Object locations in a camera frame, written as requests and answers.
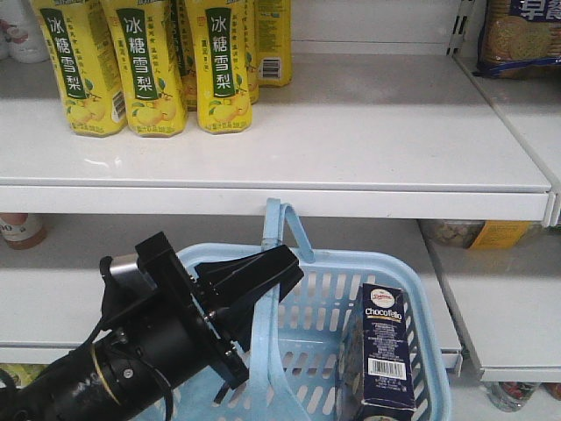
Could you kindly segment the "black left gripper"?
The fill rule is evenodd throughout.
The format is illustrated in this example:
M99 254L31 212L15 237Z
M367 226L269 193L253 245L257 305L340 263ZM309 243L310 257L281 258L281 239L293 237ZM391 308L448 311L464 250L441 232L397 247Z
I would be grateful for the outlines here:
M213 368L233 389L249 377L232 341L250 350L268 294L281 302L303 278L296 255L287 246L235 260L204 262L189 275L164 233L135 246L142 275L155 291L135 310L126 326L127 350L176 388ZM202 280L217 293L212 312Z

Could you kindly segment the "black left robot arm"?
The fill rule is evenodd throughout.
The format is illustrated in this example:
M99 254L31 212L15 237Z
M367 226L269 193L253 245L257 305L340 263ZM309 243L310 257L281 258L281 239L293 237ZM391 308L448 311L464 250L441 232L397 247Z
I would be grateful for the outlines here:
M253 310L302 279L287 246L189 273L163 233L130 260L105 257L102 315L88 338L24 388L2 373L4 420L128 420L211 367L232 389L249 370Z

